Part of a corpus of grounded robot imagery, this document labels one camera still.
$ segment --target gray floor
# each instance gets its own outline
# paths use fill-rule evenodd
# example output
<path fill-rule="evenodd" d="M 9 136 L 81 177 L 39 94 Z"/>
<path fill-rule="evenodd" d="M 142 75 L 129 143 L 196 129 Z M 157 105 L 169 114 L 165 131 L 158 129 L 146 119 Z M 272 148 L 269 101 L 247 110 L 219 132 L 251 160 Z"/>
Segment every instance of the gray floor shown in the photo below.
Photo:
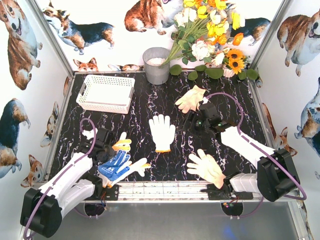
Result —
<path fill-rule="evenodd" d="M 245 203 L 244 213 L 256 203 Z M 286 202 L 265 202 L 252 216 L 226 217 L 219 203 L 108 204 L 89 219 L 71 211 L 51 240 L 297 240 Z M 34 240 L 47 238 L 36 235 Z"/>

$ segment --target white plastic basket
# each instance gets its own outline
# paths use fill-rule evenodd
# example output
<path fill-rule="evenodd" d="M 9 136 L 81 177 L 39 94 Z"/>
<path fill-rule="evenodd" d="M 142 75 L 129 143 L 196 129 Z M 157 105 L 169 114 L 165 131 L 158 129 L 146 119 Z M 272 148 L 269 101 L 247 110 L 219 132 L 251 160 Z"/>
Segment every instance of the white plastic basket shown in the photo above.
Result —
<path fill-rule="evenodd" d="M 84 110 L 128 114 L 134 86 L 131 77 L 87 75 L 76 102 Z"/>

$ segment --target peach-colored glove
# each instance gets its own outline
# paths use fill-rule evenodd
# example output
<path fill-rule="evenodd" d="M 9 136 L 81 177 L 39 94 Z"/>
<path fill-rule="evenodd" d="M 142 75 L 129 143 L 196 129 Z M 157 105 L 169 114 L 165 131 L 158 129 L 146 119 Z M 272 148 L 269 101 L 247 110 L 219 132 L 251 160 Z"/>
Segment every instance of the peach-colored glove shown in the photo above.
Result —
<path fill-rule="evenodd" d="M 196 111 L 199 109 L 199 102 L 204 98 L 206 90 L 199 88 L 195 85 L 191 90 L 187 91 L 183 97 L 179 98 L 175 102 L 175 105 L 179 105 L 179 109 L 182 110 L 184 114 L 189 112 L 189 110 Z"/>
<path fill-rule="evenodd" d="M 187 163 L 186 170 L 190 174 L 197 174 L 209 183 L 214 184 L 218 189 L 224 185 L 226 176 L 222 173 L 221 168 L 217 164 L 213 156 L 205 154 L 202 149 L 197 151 L 199 157 L 195 154 L 190 154 L 189 159 L 194 163 Z"/>

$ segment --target corgi wallpaper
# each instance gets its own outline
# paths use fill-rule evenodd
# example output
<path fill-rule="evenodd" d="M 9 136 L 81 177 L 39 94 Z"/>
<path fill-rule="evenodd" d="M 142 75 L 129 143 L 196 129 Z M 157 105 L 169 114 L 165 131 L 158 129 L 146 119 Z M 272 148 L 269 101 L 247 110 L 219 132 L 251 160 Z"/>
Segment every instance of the corgi wallpaper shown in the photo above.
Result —
<path fill-rule="evenodd" d="M 23 197 L 44 176 L 68 73 L 26 0 L 0 0 L 0 34 L 0 239 L 18 239 Z"/>
<path fill-rule="evenodd" d="M 263 80 L 258 92 L 275 146 L 294 156 L 307 194 L 304 209 L 311 240 L 320 239 L 319 9 L 318 1 L 294 0 L 258 63 Z"/>
<path fill-rule="evenodd" d="M 170 49 L 175 31 L 174 16 L 181 12 L 183 0 L 37 0 L 70 65 L 76 72 L 143 70 L 142 55 L 151 47 Z M 229 42 L 244 33 L 239 46 L 251 61 L 282 0 L 234 0 L 246 25 L 232 30 Z M 192 69 L 200 62 L 183 68 Z"/>

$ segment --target table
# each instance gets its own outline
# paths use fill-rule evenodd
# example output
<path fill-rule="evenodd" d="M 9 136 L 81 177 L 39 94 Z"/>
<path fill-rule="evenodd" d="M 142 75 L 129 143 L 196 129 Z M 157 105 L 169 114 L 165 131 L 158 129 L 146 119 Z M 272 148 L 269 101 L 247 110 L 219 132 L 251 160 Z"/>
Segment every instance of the table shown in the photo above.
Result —
<path fill-rule="evenodd" d="M 68 163 L 72 153 L 75 153 L 80 143 L 86 140 L 80 133 L 79 122 L 82 118 L 90 118 L 97 128 L 105 127 L 116 132 L 116 139 L 119 139 L 122 132 L 127 132 L 127 136 L 132 140 L 131 160 L 134 162 L 141 158 L 147 158 L 151 168 L 146 170 L 145 177 L 141 177 L 135 172 L 125 179 L 129 182 L 200 180 L 199 176 L 187 173 L 186 167 L 190 161 L 188 155 L 195 153 L 197 149 L 203 149 L 207 154 L 214 156 L 226 176 L 238 171 L 255 173 L 256 170 L 246 159 L 207 135 L 193 137 L 187 132 L 177 132 L 174 142 L 170 145 L 171 152 L 156 153 L 148 124 L 153 115 L 163 114 L 170 116 L 171 124 L 176 127 L 180 126 L 185 114 L 174 103 L 194 85 L 198 85 L 208 91 L 205 96 L 215 92 L 224 92 L 234 96 L 244 110 L 241 130 L 260 143 L 266 144 L 247 82 L 237 81 L 235 77 L 232 79 L 222 77 L 219 80 L 214 80 L 204 73 L 199 74 L 197 80 L 189 81 L 188 72 L 184 71 L 179 76 L 170 76 L 167 83 L 156 86 L 147 82 L 144 72 L 117 72 L 102 75 L 135 78 L 135 92 L 129 113 L 117 114 L 83 110 L 76 103 L 76 98 L 86 74 L 76 74 L 51 165 L 49 180 Z M 216 105 L 223 119 L 235 123 L 239 122 L 240 111 L 232 99 L 218 95 L 212 97 L 210 101 Z M 89 123 L 84 126 L 84 129 L 91 130 Z"/>

